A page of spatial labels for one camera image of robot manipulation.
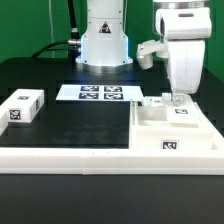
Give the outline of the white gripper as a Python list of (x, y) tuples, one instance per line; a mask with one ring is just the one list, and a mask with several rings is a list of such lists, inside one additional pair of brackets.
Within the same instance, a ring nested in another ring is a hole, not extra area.
[(194, 94), (199, 87), (205, 53), (204, 40), (169, 41), (166, 70), (170, 81), (172, 102), (184, 103), (183, 94)]

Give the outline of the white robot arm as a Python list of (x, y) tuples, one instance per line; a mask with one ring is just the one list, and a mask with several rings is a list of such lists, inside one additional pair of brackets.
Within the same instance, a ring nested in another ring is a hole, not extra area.
[(87, 0), (87, 29), (76, 65), (114, 73), (137, 61), (143, 69), (164, 60), (171, 101), (198, 90), (211, 36), (210, 0)]

